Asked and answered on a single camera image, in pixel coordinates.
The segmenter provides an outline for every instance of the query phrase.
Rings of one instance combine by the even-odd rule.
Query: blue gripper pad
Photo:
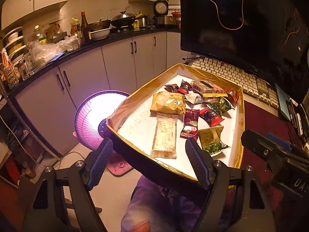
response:
[[[209,181],[208,169],[205,166],[199,153],[206,152],[201,150],[201,148],[199,147],[197,142],[193,140],[193,138],[189,138],[186,140],[185,149],[199,184],[203,186],[204,189],[209,190],[212,185]]]
[[[102,143],[99,145],[95,152],[97,158],[95,159],[91,169],[89,170],[89,181],[87,183],[87,190],[92,190],[93,187],[97,186],[100,182],[102,174],[106,168],[109,158],[112,155],[113,142],[109,138],[104,138]]]

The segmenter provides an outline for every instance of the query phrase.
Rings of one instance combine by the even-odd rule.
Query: black monitor screen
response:
[[[277,83],[302,102],[309,88],[309,37],[291,1],[212,1],[181,0],[181,49],[230,63],[271,85]]]

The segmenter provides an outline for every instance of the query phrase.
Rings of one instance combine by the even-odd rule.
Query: black countertop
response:
[[[177,28],[143,28],[139,30],[131,30],[127,32],[120,32],[120,33],[110,33],[107,38],[95,41],[91,45],[81,47],[80,49],[73,51],[73,52],[65,52],[61,57],[56,59],[55,61],[52,61],[48,63],[46,66],[41,68],[38,72],[30,76],[25,81],[20,81],[19,85],[15,87],[13,90],[7,89],[7,95],[12,98],[15,97],[18,93],[20,93],[24,88],[26,88],[29,84],[31,84],[33,81],[38,79],[40,76],[45,74],[46,72],[50,71],[51,69],[55,68],[56,66],[62,64],[65,61],[68,61],[69,59],[78,56],[84,52],[90,51],[92,49],[95,49],[97,47],[110,44],[119,40],[123,40],[130,37],[135,37],[139,35],[145,35],[150,33],[156,33],[156,32],[180,32]]]

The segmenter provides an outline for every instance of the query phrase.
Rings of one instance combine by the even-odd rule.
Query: red candy wrapper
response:
[[[169,91],[169,92],[172,92],[172,93],[179,93],[178,92],[178,85],[177,84],[173,84],[173,85],[165,85],[165,90]]]
[[[200,110],[186,109],[184,115],[184,126],[180,133],[182,138],[198,138],[197,121],[200,115]]]
[[[189,90],[191,89],[192,89],[192,86],[187,81],[182,80],[178,91],[184,95],[187,95],[189,94]]]
[[[223,118],[209,107],[200,110],[200,116],[210,125],[210,127],[216,126],[223,121]]]

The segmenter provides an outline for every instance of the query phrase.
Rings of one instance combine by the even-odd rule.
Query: candy wrapper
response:
[[[176,159],[176,123],[178,116],[157,114],[157,125],[150,157]]]
[[[219,125],[223,121],[223,118],[209,107],[205,107],[200,110],[200,116],[209,124],[210,127]]]
[[[238,99],[239,99],[239,92],[238,91],[231,90],[231,91],[227,92],[227,94],[228,94],[229,101],[235,102],[235,103],[238,101]]]
[[[178,85],[177,84],[173,84],[173,85],[165,85],[165,90],[172,92],[172,93],[178,93]]]
[[[184,114],[186,105],[184,96],[180,93],[160,91],[154,93],[151,104],[151,111],[167,114]]]
[[[187,81],[182,80],[178,91],[183,95],[186,95],[189,94],[189,90],[191,89],[192,89],[191,85]]]
[[[221,107],[221,110],[222,110],[223,113],[225,113],[228,110],[231,110],[232,108],[234,108],[232,106],[232,104],[224,97],[220,98],[219,104],[220,104],[220,107]]]
[[[227,96],[225,91],[221,87],[215,85],[211,81],[191,81],[190,85],[201,95],[203,95],[204,93],[216,93],[216,96],[210,97]]]
[[[197,121],[200,115],[200,110],[186,109],[186,114],[184,115],[184,127],[180,133],[182,138],[198,138],[197,133]]]
[[[208,129],[198,131],[202,149],[207,151],[210,155],[219,154],[226,146],[221,142],[221,132],[223,126],[215,126]]]
[[[184,96],[191,104],[204,103],[204,99],[198,93],[190,93]]]
[[[220,102],[211,102],[206,104],[210,109],[214,110],[217,114],[222,116],[222,109]]]

